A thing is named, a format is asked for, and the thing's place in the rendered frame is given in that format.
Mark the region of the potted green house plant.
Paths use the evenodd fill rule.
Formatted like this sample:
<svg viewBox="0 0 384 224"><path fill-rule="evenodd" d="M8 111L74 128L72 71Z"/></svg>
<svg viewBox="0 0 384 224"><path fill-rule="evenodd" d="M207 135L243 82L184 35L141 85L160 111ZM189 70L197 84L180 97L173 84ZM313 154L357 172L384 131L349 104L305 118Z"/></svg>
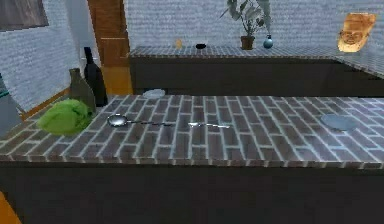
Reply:
<svg viewBox="0 0 384 224"><path fill-rule="evenodd" d="M253 49L255 33L258 30L265 28L267 33L271 31L270 0L226 0L226 9L220 17L226 13L229 13L234 21L241 21L245 31L240 37L242 50Z"/></svg>

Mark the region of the brown wooden door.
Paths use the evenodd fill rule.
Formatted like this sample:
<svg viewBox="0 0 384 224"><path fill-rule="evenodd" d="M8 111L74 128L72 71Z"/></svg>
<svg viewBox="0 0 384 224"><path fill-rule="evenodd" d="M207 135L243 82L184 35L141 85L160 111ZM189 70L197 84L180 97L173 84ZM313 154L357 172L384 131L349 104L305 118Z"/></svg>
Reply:
<svg viewBox="0 0 384 224"><path fill-rule="evenodd" d="M107 92L133 92L123 0L87 0Z"/></svg>

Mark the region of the silver fork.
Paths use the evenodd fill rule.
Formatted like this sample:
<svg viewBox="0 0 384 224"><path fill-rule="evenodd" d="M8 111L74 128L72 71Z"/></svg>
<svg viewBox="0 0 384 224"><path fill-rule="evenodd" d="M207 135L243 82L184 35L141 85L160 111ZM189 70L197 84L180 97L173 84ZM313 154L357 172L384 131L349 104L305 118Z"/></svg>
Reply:
<svg viewBox="0 0 384 224"><path fill-rule="evenodd" d="M217 127L217 128L230 128L229 125L219 125L219 124L210 124L210 123L202 123L202 122L190 122L188 123L190 127L200 127L200 126L209 126L209 127Z"/></svg>

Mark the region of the pale blue glass plate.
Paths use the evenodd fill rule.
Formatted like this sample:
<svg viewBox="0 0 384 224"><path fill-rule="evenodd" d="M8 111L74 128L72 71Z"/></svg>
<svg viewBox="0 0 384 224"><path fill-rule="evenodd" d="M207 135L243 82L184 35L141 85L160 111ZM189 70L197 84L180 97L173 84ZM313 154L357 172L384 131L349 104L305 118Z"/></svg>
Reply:
<svg viewBox="0 0 384 224"><path fill-rule="evenodd" d="M357 123L352 118L336 114L325 114L320 120L329 128L340 131L349 131L357 127Z"/></svg>
<svg viewBox="0 0 384 224"><path fill-rule="evenodd" d="M143 93L143 97L147 99L159 99L163 97L166 92L163 89L151 89Z"/></svg>

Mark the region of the silver ladle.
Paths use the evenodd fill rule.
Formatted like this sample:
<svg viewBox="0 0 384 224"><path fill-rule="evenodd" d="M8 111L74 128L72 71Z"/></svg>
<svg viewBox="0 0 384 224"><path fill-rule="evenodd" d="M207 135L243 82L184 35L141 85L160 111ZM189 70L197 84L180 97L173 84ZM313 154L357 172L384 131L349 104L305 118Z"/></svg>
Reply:
<svg viewBox="0 0 384 224"><path fill-rule="evenodd" d="M122 127L129 124L142 124L142 125L153 125L153 126L170 126L170 123L164 122L153 122L153 121L141 121L141 120L129 120L122 114L113 114L107 118L107 123L112 127Z"/></svg>

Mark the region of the brick-topped dark kitchen counter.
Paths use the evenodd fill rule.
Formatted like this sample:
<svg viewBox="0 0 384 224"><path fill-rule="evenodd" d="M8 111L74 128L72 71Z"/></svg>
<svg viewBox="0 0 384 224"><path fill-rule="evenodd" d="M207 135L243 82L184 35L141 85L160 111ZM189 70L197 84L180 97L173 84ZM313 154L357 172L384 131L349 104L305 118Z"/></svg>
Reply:
<svg viewBox="0 0 384 224"><path fill-rule="evenodd" d="M129 53L133 92L384 98L384 59L313 47L149 47Z"/></svg>

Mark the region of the green lettuce head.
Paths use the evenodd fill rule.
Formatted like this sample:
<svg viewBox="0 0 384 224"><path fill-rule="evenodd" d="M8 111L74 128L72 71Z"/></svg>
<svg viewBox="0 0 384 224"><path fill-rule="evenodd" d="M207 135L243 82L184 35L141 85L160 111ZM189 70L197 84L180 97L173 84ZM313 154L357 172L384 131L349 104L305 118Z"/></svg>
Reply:
<svg viewBox="0 0 384 224"><path fill-rule="evenodd" d="M91 123L94 112L85 103L66 99L55 103L37 121L37 127L52 135L75 135Z"/></svg>

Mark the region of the olive green bottle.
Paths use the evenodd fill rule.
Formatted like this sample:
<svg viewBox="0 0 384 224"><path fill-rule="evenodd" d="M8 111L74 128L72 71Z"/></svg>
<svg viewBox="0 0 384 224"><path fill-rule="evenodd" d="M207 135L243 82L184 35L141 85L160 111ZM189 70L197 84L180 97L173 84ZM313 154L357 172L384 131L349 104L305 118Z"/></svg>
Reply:
<svg viewBox="0 0 384 224"><path fill-rule="evenodd" d="M72 68L69 70L69 74L71 78L69 97L83 102L93 113L95 113L96 104L93 91L86 80L81 76L80 69Z"/></svg>

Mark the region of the golden face wall mask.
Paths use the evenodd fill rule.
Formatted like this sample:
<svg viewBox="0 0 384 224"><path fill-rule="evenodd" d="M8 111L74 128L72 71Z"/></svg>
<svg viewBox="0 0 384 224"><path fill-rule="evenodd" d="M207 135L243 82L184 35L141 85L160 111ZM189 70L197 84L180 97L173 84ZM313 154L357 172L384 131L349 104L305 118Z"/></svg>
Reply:
<svg viewBox="0 0 384 224"><path fill-rule="evenodd" d="M376 20L377 15L373 13L348 13L339 32L338 50L345 53L360 51L368 41Z"/></svg>

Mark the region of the black wine bottle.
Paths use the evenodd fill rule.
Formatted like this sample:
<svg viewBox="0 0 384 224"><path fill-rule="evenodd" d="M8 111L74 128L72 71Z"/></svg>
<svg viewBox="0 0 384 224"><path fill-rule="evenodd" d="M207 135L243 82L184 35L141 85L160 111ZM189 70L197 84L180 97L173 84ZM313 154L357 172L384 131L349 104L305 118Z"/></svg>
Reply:
<svg viewBox="0 0 384 224"><path fill-rule="evenodd" d="M84 75L88 85L92 88L95 104L97 107L103 107L108 104L108 97L104 84L102 71L99 66L94 62L92 50L90 47L84 48L86 57L86 66L84 68Z"/></svg>

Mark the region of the brick-topped dark kitchen island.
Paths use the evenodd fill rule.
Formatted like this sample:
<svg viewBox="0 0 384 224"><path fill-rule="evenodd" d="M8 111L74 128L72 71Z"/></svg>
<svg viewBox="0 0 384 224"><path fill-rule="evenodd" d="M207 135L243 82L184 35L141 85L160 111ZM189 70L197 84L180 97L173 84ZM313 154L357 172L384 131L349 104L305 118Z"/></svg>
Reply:
<svg viewBox="0 0 384 224"><path fill-rule="evenodd" d="M28 119L0 137L0 201L20 224L384 224L384 98L115 96L71 137Z"/></svg>

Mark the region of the dark framed window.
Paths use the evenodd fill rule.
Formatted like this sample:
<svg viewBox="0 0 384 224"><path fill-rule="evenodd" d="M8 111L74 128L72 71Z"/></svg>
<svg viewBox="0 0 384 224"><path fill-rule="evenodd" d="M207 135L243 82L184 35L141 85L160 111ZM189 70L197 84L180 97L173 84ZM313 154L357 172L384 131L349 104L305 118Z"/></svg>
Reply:
<svg viewBox="0 0 384 224"><path fill-rule="evenodd" d="M0 0L0 32L48 25L43 0Z"/></svg>

